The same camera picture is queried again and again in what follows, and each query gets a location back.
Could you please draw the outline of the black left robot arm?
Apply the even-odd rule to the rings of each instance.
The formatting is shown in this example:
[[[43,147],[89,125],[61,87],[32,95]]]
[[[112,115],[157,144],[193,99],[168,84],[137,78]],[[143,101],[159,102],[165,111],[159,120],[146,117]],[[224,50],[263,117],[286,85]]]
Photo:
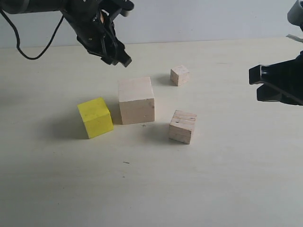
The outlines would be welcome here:
[[[16,48],[26,59],[30,59],[20,48],[20,37],[8,14],[26,14],[59,11],[77,35],[77,41],[89,54],[98,56],[108,65],[121,63],[127,67],[132,59],[125,52],[125,45],[118,40],[114,19],[126,17],[134,9],[129,0],[2,0],[0,13],[13,28]]]

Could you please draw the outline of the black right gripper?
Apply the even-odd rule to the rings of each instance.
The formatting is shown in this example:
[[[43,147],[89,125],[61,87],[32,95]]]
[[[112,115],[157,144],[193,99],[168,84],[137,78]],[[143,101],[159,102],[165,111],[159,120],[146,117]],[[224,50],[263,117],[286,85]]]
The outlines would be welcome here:
[[[303,53],[292,60],[250,68],[249,84],[260,84],[256,90],[256,98],[260,102],[302,106]]]

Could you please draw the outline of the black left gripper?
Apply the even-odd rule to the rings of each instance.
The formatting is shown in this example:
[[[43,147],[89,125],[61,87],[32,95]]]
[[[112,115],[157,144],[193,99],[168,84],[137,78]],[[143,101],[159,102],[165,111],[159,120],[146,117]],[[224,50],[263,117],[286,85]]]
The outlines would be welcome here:
[[[132,58],[116,37],[114,21],[99,8],[100,0],[63,0],[62,14],[73,28],[77,40],[89,54],[108,65],[128,67]]]

